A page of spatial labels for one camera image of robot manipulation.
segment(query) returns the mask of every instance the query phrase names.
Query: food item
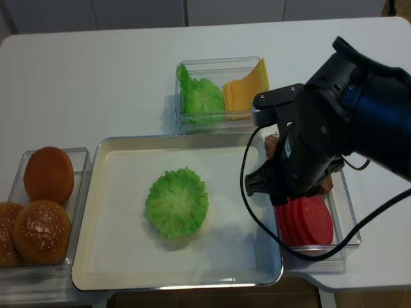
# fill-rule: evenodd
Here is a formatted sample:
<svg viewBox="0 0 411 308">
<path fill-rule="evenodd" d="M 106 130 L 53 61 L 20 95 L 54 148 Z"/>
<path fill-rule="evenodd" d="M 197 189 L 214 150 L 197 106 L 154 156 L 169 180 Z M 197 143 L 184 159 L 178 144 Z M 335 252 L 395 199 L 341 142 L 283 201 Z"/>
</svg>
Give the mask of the food item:
<svg viewBox="0 0 411 308">
<path fill-rule="evenodd" d="M 13 245 L 13 227 L 22 209 L 17 203 L 0 203 L 0 268 L 19 265 L 20 257 Z"/>
<path fill-rule="evenodd" d="M 272 158 L 274 156 L 275 149 L 277 148 L 278 138 L 274 135 L 269 135 L 264 140 L 264 147 L 265 153 L 267 158 Z M 331 179 L 331 175 L 328 175 L 323 179 L 320 184 L 320 192 L 321 195 L 326 195 L 330 192 L 330 190 L 334 187 L 333 181 Z"/>
<path fill-rule="evenodd" d="M 275 214 L 288 246 L 329 245 L 333 240 L 333 221 L 320 196 L 289 199 Z"/>
<path fill-rule="evenodd" d="M 251 102 L 259 93 L 270 90 L 264 58 L 250 74 L 241 80 L 227 82 L 223 86 L 226 111 L 251 110 Z"/>
<path fill-rule="evenodd" d="M 146 200 L 149 222 L 169 239 L 194 234 L 207 214 L 205 189 L 204 182 L 188 167 L 166 171 L 154 182 Z"/>
<path fill-rule="evenodd" d="M 13 240 L 20 255 L 32 264 L 57 264 L 64 260 L 71 222 L 63 207 L 40 200 L 25 207 L 14 224 Z"/>
<path fill-rule="evenodd" d="M 52 200 L 63 205 L 74 187 L 74 172 L 68 155 L 51 146 L 37 150 L 24 172 L 24 187 L 31 202 Z"/>
<path fill-rule="evenodd" d="M 177 78 L 183 96 L 182 112 L 184 114 L 203 114 L 225 110 L 223 93 L 211 80 L 191 79 L 184 65 L 180 65 L 177 69 Z M 221 120 L 220 116 L 206 116 L 191 121 L 192 123 L 207 123 Z"/>
</svg>

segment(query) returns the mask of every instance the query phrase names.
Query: yellow cheese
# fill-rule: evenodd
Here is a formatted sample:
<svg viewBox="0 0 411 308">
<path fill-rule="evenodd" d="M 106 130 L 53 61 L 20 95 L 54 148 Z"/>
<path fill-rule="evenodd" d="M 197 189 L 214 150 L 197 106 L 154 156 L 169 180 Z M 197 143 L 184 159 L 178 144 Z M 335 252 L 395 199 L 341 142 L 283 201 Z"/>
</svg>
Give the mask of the yellow cheese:
<svg viewBox="0 0 411 308">
<path fill-rule="evenodd" d="M 226 111 L 251 110 L 254 96 L 270 89 L 265 61 L 261 61 L 250 74 L 223 86 Z"/>
</svg>

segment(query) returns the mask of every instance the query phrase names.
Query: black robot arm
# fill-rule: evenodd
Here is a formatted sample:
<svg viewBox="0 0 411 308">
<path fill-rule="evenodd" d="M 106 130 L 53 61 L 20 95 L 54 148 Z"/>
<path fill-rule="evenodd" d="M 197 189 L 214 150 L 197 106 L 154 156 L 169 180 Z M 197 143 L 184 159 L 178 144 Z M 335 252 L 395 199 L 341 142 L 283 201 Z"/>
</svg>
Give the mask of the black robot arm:
<svg viewBox="0 0 411 308">
<path fill-rule="evenodd" d="M 357 152 L 411 180 L 411 76 L 374 62 L 337 37 L 336 53 L 305 84 L 258 94 L 254 124 L 278 125 L 274 157 L 245 177 L 249 196 L 317 194 Z"/>
</svg>

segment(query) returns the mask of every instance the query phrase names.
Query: clear plastic container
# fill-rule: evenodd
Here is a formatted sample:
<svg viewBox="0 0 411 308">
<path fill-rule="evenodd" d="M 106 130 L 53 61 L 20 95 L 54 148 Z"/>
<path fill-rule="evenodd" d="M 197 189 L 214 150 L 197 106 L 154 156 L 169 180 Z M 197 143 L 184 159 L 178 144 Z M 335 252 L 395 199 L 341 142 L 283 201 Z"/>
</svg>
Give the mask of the clear plastic container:
<svg viewBox="0 0 411 308">
<path fill-rule="evenodd" d="M 200 80 L 207 78 L 219 88 L 233 80 L 239 80 L 253 70 L 260 61 L 257 56 L 246 58 L 228 58 L 216 60 L 183 61 L 192 78 Z M 225 133 L 225 132 L 252 132 L 251 109 L 235 112 L 213 112 L 204 114 L 183 114 L 184 98 L 180 91 L 180 83 L 176 77 L 175 84 L 175 119 L 180 134 L 192 133 Z M 212 123 L 194 123 L 201 118 L 218 118 Z"/>
<path fill-rule="evenodd" d="M 68 154 L 74 169 L 73 192 L 64 207 L 72 222 L 66 258 L 61 264 L 56 265 L 0 268 L 0 295 L 12 295 L 11 293 L 18 292 L 27 293 L 28 290 L 36 293 L 36 286 L 44 285 L 43 282 L 45 280 L 57 278 L 61 280 L 62 277 L 71 279 L 71 267 L 73 265 L 78 235 L 82 224 L 85 199 L 87 197 L 92 173 L 92 164 L 89 152 L 85 148 L 66 149 L 64 151 Z M 34 151 L 28 151 L 24 153 L 22 157 L 12 191 L 8 198 L 9 202 L 19 203 L 23 206 L 27 206 L 30 203 L 24 188 L 23 176 L 28 160 L 33 153 Z"/>
<path fill-rule="evenodd" d="M 292 249 L 296 252 L 304 253 L 306 255 L 322 255 L 327 253 L 336 245 L 341 243 L 348 233 L 356 226 L 357 222 L 355 219 L 353 206 L 351 204 L 351 199 L 349 197 L 347 184 L 345 183 L 344 173 L 342 171 L 339 173 L 333 173 L 332 180 L 334 188 L 328 195 L 323 196 L 323 200 L 329 210 L 331 219 L 333 220 L 333 240 L 330 245 L 292 247 Z M 360 244 L 361 236 L 360 233 L 357 232 L 345 248 L 327 259 L 327 261 L 344 261 L 352 249 L 358 248 Z M 283 259 L 285 264 L 289 266 L 293 265 L 293 267 L 295 267 L 296 264 L 304 262 L 286 253 L 284 250 Z"/>
</svg>

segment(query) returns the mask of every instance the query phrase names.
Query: green lettuce leaf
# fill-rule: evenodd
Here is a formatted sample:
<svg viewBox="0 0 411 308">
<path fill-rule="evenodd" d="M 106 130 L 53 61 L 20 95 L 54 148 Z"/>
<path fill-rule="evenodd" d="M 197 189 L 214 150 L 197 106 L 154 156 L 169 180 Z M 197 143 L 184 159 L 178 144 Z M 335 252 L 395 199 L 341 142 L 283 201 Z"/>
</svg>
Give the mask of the green lettuce leaf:
<svg viewBox="0 0 411 308">
<path fill-rule="evenodd" d="M 146 200 L 146 216 L 164 237 L 194 234 L 207 214 L 206 185 L 185 167 L 166 171 L 154 182 Z"/>
<path fill-rule="evenodd" d="M 225 111 L 223 92 L 211 80 L 191 79 L 184 65 L 177 69 L 180 89 L 183 97 L 183 114 L 203 114 Z M 207 123 L 221 121 L 222 117 L 204 117 L 193 119 L 192 123 Z"/>
</svg>

